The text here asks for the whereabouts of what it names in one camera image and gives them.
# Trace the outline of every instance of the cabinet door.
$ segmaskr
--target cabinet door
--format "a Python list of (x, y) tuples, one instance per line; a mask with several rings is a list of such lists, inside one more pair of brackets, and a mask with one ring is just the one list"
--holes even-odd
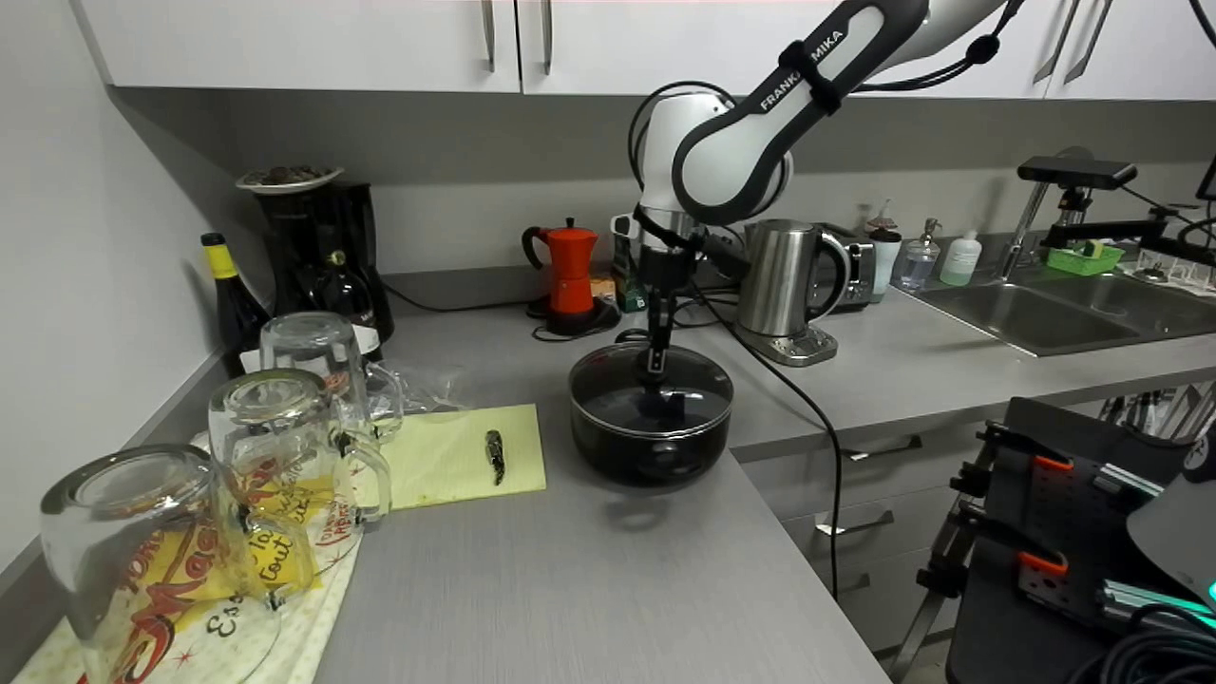
[(526, 89), (646, 94), (668, 80), (754, 89), (837, 0), (516, 0)]
[(516, 89), (514, 0), (77, 0), (109, 83)]
[[(964, 74), (940, 83), (930, 89), (897, 89), (917, 94), (917, 98), (1040, 98), (1049, 94), (1053, 70), (1065, 65), (1065, 45), (1074, 16), (1073, 12), (1078, 0), (1030, 0), (1024, 12), (1012, 17), (1012, 25), (998, 34), (998, 54), (987, 65), (968, 69)], [(893, 83), (893, 80), (912, 80), (940, 70), (948, 65), (956, 65), (964, 50), (997, 25), (998, 12), (987, 16), (979, 25), (961, 34), (954, 45), (940, 50), (934, 56), (907, 59), (897, 69), (884, 69), (870, 74), (870, 83)]]
[(1060, 98), (1216, 98), (1216, 45), (1188, 0), (1082, 0)]

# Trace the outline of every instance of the gray countertop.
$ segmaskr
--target gray countertop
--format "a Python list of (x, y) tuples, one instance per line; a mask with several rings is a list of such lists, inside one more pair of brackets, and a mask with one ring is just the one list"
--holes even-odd
[[(1216, 376), (1216, 338), (1039, 362), (904, 291), (821, 327), (841, 357), (792, 376), (842, 435), (973, 421), (1012, 393), (1082, 401)], [(446, 376), (480, 407), (537, 401), (550, 486), (389, 517), (319, 680), (884, 680), (735, 455), (668, 493), (613, 486), (576, 459), (566, 371), (613, 333), (532, 340), (516, 306), (399, 317), (385, 349), (395, 369)], [(731, 447), (821, 433), (731, 333), (678, 340), (735, 376)], [(196, 430), (189, 393), (180, 407)]]

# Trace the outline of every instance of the backsplash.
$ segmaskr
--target backsplash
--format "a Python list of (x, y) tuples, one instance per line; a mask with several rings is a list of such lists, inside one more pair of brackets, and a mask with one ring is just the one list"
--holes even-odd
[[(606, 229), (630, 207), (625, 127), (638, 98), (516, 94), (224, 94), (242, 168), (342, 162), (375, 187), (381, 270), (516, 264), (527, 224), (576, 217)], [(851, 224), (884, 203), (907, 234), (1012, 232), (1027, 155), (1082, 145), (1134, 160), (1136, 189), (1188, 202), (1214, 160), (1216, 106), (1111, 103), (851, 103), (798, 149), (798, 177), (771, 207)], [(1144, 217), (1102, 193), (1089, 217)]]

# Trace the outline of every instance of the white wall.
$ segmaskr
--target white wall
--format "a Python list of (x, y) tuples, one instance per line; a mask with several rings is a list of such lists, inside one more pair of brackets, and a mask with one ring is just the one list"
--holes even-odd
[[(527, 224), (606, 221), (635, 202), (625, 127), (638, 98), (504, 94), (228, 94), (242, 168), (342, 162), (375, 183), (381, 270), (526, 260)], [(1111, 103), (851, 103), (798, 145), (778, 211), (851, 224), (859, 202), (891, 203), (904, 232), (1016, 229), (1027, 155), (1082, 145), (1134, 160), (1141, 189), (1188, 202), (1216, 155), (1216, 106)], [(1144, 217), (1102, 193), (1089, 217)]]
[(193, 94), (115, 103), (66, 0), (0, 3), (0, 568), (39, 496), (208, 357), (196, 232), (224, 207)]

